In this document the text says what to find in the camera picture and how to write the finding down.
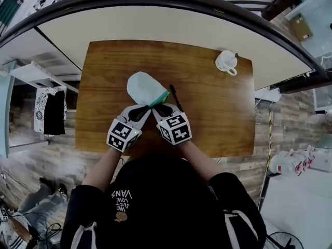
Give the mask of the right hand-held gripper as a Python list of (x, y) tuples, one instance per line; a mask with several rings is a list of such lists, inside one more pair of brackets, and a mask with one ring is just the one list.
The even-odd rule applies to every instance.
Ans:
[(177, 145), (192, 138), (186, 114), (182, 112), (172, 116), (175, 112), (180, 111), (176, 105), (170, 103), (159, 103), (155, 105), (155, 108), (152, 108), (161, 136), (172, 145)]

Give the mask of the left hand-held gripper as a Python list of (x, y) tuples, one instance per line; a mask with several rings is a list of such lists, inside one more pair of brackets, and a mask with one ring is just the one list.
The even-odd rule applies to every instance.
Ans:
[(124, 153), (142, 134), (142, 127), (151, 113), (148, 105), (132, 105), (117, 116), (107, 133), (108, 146)]

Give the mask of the dark pen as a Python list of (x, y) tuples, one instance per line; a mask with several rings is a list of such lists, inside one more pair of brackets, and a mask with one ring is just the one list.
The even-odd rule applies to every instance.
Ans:
[(176, 94), (176, 90), (175, 90), (175, 87), (170, 84), (170, 89), (171, 89), (171, 92), (172, 92), (172, 95), (175, 99), (175, 102), (176, 102), (176, 106), (178, 107), (178, 109), (181, 111), (181, 112), (184, 112), (183, 108), (182, 108), (182, 105), (177, 97), (177, 94)]

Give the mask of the pale green pouch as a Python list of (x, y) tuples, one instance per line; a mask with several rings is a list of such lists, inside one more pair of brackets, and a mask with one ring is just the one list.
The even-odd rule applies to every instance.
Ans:
[(149, 108), (164, 103), (170, 94), (157, 80), (141, 71), (129, 77), (127, 93), (136, 104)]

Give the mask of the person's left forearm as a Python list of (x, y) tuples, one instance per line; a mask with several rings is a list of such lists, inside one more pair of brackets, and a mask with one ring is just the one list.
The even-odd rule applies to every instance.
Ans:
[(104, 192), (112, 181), (121, 155), (120, 151), (110, 147), (86, 175), (82, 185), (93, 186)]

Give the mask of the person's right forearm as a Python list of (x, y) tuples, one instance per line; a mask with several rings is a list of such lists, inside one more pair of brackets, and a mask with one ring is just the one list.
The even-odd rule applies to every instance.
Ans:
[(184, 141), (179, 144), (178, 148), (203, 182), (208, 183), (210, 179), (217, 176), (217, 179), (213, 180), (213, 185), (219, 188), (225, 185), (219, 176), (223, 173), (222, 167), (214, 159), (203, 153), (194, 143)]

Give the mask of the white mug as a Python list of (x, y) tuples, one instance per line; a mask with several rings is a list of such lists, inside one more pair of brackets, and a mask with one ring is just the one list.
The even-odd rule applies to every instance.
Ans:
[(236, 65), (237, 65), (237, 58), (234, 60), (229, 61), (231, 57), (234, 56), (235, 53), (229, 50), (223, 50), (215, 60), (215, 65), (218, 70), (221, 72), (227, 72), (231, 76), (237, 75)]

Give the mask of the black cloth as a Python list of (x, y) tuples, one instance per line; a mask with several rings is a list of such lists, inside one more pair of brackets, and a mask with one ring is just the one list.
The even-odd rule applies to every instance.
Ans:
[(48, 95), (44, 109), (44, 135), (65, 134), (64, 128), (64, 91)]

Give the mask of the person's black t-shirt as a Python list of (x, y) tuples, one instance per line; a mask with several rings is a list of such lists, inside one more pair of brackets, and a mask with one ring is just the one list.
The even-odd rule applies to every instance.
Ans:
[(70, 194), (61, 249), (263, 249), (266, 226), (240, 180), (205, 182), (183, 159), (127, 162), (106, 190)]

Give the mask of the white patterned cloth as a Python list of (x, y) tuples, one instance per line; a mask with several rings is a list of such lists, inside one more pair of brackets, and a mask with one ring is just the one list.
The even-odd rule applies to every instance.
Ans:
[(53, 137), (55, 134), (44, 133), (44, 121), (45, 121), (45, 106), (49, 95), (55, 95), (57, 92), (63, 91), (64, 98), (66, 98), (67, 87), (47, 87), (38, 88), (36, 92), (35, 108), (34, 108), (34, 131), (39, 132), (47, 137)]

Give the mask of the white shelf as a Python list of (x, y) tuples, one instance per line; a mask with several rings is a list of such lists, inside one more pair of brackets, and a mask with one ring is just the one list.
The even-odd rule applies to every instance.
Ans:
[(48, 72), (46, 69), (41, 67), (36, 62), (32, 61), (30, 64), (15, 68), (9, 72), (9, 75), (19, 79), (20, 81), (27, 83), (28, 85), (31, 85), (35, 88), (41, 88), (36, 82), (41, 80), (51, 80), (55, 83), (57, 83), (60, 86), (66, 87), (69, 90), (78, 93), (79, 90), (75, 87), (72, 87), (59, 78), (57, 78), (55, 75)]

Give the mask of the pack of water bottles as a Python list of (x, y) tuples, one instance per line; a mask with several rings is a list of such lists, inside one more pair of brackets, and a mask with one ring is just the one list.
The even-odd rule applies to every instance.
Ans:
[(312, 160), (308, 150), (281, 151), (272, 157), (268, 170), (273, 174), (300, 176), (311, 166)]

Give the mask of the cardboard box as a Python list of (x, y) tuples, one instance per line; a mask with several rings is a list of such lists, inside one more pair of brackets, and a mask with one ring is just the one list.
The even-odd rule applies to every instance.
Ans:
[(303, 42), (308, 38), (313, 37), (313, 33), (311, 32), (307, 22), (305, 21), (302, 14), (296, 14), (293, 18), (289, 20), (289, 24), (296, 36), (296, 38)]

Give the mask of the white box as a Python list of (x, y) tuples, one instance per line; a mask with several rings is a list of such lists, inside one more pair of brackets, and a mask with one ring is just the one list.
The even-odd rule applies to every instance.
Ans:
[(309, 147), (310, 168), (332, 172), (332, 149)]

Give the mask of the black floor fan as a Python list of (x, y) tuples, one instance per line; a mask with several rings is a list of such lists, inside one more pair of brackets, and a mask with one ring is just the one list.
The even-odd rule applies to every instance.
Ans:
[(302, 242), (288, 232), (268, 234), (263, 249), (304, 249)]

